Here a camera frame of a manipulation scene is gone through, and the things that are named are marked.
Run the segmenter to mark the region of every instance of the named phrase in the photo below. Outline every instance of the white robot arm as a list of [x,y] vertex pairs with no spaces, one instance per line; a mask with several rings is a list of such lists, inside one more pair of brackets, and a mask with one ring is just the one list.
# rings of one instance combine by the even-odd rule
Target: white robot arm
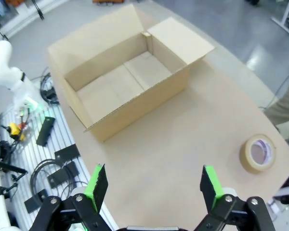
[[14,109],[18,110],[24,104],[31,111],[41,111],[47,107],[39,89],[17,67],[9,67],[12,45],[8,41],[0,41],[0,86],[5,86],[14,93]]

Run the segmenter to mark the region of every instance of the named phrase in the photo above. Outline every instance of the metal grooved surface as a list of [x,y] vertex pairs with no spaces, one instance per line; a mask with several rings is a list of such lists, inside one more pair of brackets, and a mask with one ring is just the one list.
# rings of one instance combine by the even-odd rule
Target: metal grooved surface
[[[56,119],[51,135],[48,139],[48,143],[45,147],[36,145],[36,139],[38,138],[39,131],[41,129],[42,123],[46,116],[51,116]],[[0,115],[0,124],[8,126],[11,122],[20,123],[20,118],[16,118],[14,111],[12,109],[2,113]],[[9,134],[3,128],[0,128],[1,140],[8,141],[12,144],[13,139],[9,137]],[[39,113],[38,115],[30,115],[29,123],[27,126],[27,131],[25,133],[26,140],[21,142],[16,151],[12,155],[11,164],[24,168],[28,171],[28,174],[21,178],[18,182],[18,189],[15,193],[15,189],[12,189],[11,195],[15,193],[12,198],[12,205],[14,208],[15,216],[17,218],[19,227],[21,230],[29,230],[38,210],[28,214],[24,202],[29,199],[32,194],[30,191],[30,176],[34,168],[38,165],[39,162],[45,159],[54,159],[54,152],[59,151],[65,147],[68,147],[74,144],[74,139],[68,128],[65,117],[59,105],[54,105],[44,112]],[[81,159],[81,157],[73,160],[79,171],[79,175],[75,177],[75,181],[84,181],[88,182],[90,175]],[[59,195],[63,189],[67,186],[67,183],[64,183],[57,188],[51,189],[47,181],[47,176],[49,173],[54,173],[58,170],[57,166],[46,166],[44,171],[39,173],[37,178],[37,191],[39,192],[42,189],[46,189],[48,195]],[[7,174],[7,184],[11,185],[11,174]],[[64,200],[67,197],[68,189],[64,191],[62,199]]]

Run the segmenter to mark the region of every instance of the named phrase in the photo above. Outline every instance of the roll of tape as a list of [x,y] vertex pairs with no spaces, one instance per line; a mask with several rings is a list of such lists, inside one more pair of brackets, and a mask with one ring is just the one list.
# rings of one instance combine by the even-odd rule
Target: roll of tape
[[241,164],[250,173],[266,171],[274,164],[275,158],[276,148],[273,142],[262,134],[252,136],[241,147]]

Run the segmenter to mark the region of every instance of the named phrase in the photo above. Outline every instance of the khaki pants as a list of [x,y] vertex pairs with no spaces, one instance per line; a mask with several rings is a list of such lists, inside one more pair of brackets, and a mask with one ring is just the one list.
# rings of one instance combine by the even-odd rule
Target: khaki pants
[[267,108],[264,114],[274,125],[289,121],[289,87],[286,94],[275,104]]

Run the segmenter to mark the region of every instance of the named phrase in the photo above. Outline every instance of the cardboard box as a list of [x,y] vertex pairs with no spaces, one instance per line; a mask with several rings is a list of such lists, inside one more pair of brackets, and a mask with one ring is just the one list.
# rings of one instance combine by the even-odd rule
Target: cardboard box
[[148,21],[127,5],[48,49],[69,105],[99,141],[184,90],[190,65],[213,50],[173,18]]

